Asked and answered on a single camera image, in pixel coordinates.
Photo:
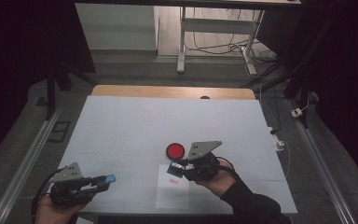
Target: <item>wooden floor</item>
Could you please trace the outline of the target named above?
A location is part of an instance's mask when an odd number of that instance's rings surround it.
[[[177,56],[179,41],[180,41],[180,13],[179,7],[159,7],[159,31],[158,31],[158,56]],[[205,18],[217,20],[241,20],[251,21],[254,12],[252,10],[239,9],[224,9],[224,8],[200,8],[188,7],[186,9],[187,18]],[[199,48],[210,46],[227,45],[233,35],[229,34],[210,34],[210,33],[193,33],[186,32],[185,44],[188,47],[185,51],[186,56],[219,56],[219,57],[242,57],[238,49],[235,51],[221,54],[222,52],[230,51],[228,46],[221,48],[204,49],[210,52],[218,53],[211,54],[202,52],[196,49],[196,44]],[[231,43],[241,44],[248,39],[248,35],[234,35]],[[266,46],[257,43],[256,40],[253,49],[257,55],[261,51],[268,50]]]

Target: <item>red lid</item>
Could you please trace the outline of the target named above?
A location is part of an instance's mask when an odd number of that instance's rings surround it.
[[[175,161],[182,159],[185,155],[185,148],[179,143],[172,143],[167,147],[167,156],[170,160]]]

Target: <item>person's hand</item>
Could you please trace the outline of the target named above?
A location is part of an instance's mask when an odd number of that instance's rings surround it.
[[[232,169],[232,166],[224,160],[218,159],[220,165],[226,166]],[[219,170],[216,176],[209,181],[194,181],[196,184],[201,185],[209,189],[217,197],[221,197],[228,189],[235,183],[234,176],[224,170]]]
[[[53,204],[49,196],[40,199],[36,211],[36,224],[67,224],[71,216],[87,204],[79,204],[70,208],[60,208]]]

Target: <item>table leg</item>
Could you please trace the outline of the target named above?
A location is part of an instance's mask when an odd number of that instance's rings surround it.
[[[186,25],[186,7],[183,7],[181,21],[180,21],[180,44],[179,44],[177,73],[185,72],[185,25]]]
[[[253,65],[252,57],[250,55],[250,52],[251,52],[251,49],[252,49],[252,45],[253,45],[253,43],[255,41],[255,35],[257,34],[257,30],[258,30],[258,27],[260,25],[261,18],[263,17],[264,10],[263,11],[258,11],[258,12],[259,13],[258,13],[257,17],[255,18],[255,22],[253,24],[252,31],[249,34],[249,39],[248,39],[248,43],[246,45],[246,48],[241,48],[243,58],[246,61],[246,67],[248,68],[249,75],[251,75],[251,76],[256,75],[257,72],[255,71],[255,66]]]

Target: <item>person's arm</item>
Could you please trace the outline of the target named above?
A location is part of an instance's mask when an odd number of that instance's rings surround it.
[[[232,168],[227,161],[219,160],[220,165]],[[196,184],[209,189],[232,206],[237,223],[291,223],[281,213],[277,202],[265,195],[253,194],[240,178],[234,179],[232,174],[220,170],[210,181],[196,181]]]
[[[71,217],[86,205],[85,203],[64,209],[55,206],[50,197],[45,196],[37,205],[35,224],[67,224]]]

